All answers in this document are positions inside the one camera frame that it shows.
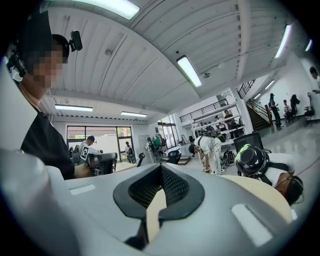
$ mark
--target white pants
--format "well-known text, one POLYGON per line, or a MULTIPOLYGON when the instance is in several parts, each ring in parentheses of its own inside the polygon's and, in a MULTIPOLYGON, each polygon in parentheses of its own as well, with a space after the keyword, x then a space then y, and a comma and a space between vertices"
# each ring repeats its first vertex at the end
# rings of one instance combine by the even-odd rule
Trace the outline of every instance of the white pants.
POLYGON ((209 165, 212 173, 215 175, 221 175, 221 164, 220 164, 220 154, 221 154, 221 140, 214 138, 211 143, 211 151, 209 156, 209 165))

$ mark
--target white t-shirt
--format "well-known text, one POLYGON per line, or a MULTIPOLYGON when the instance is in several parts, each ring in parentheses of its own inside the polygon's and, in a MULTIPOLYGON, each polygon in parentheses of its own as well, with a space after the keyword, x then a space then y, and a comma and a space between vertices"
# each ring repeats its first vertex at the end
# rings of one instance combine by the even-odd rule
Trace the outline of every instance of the white t-shirt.
POLYGON ((290 154, 282 154, 282 153, 270 153, 268 154, 270 161, 273 163, 283 163, 286 164, 289 168, 288 172, 285 170, 271 168, 269 167, 268 170, 265 172, 265 176, 269 179, 272 183, 272 187, 276 187, 278 184, 278 180, 281 174, 286 173, 293 173, 295 171, 294 159, 290 154))

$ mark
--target white wall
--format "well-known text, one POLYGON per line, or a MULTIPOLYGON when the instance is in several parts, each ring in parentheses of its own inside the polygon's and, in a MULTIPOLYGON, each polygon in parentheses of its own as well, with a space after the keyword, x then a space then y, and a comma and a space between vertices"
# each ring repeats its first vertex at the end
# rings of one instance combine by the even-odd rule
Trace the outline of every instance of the white wall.
POLYGON ((296 94, 300 104, 297 105, 297 115, 304 114, 304 108, 309 106, 309 98, 307 93, 312 95, 313 107, 315 110, 315 119, 320 117, 319 97, 312 92, 317 89, 316 81, 313 81, 309 75, 309 68, 312 61, 309 58, 299 59, 295 53, 291 53, 287 60, 287 65, 277 73, 275 83, 268 89, 261 91, 263 93, 255 102, 261 106, 267 105, 270 100, 270 94, 273 93, 274 101, 278 104, 280 117, 284 117, 283 100, 287 100, 290 105, 290 99, 293 94, 296 94))

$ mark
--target balcony railing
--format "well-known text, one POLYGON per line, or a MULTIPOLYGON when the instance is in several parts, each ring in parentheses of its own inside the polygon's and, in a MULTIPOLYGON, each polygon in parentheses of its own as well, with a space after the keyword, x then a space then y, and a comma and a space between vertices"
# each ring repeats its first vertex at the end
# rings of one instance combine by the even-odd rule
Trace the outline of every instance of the balcony railing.
POLYGON ((205 106, 203 108, 200 108, 196 111, 193 111, 189 114, 185 114, 183 116, 180 116, 180 120, 181 122, 185 122, 185 121, 188 121, 188 120, 192 120, 192 119, 195 119, 195 118, 198 118, 198 117, 201 117, 205 114, 208 114, 214 110, 217 110, 217 109, 220 109, 226 105, 229 105, 227 99, 223 99, 223 100, 220 100, 218 102, 215 102, 211 105, 208 105, 208 106, 205 106))
POLYGON ((255 83, 255 79, 249 81, 249 82, 245 82, 242 84, 240 90, 238 91, 238 94, 240 96, 241 99, 244 98, 245 95, 247 95, 247 92, 250 90, 250 88, 252 87, 252 85, 255 83))

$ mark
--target hand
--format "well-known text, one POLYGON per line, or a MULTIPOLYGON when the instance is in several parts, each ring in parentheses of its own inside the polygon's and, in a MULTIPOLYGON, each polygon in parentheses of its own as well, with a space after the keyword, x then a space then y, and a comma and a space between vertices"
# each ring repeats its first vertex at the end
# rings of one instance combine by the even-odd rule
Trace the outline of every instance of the hand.
POLYGON ((83 163, 74 167, 74 176, 77 179, 91 177, 91 171, 87 165, 83 163))

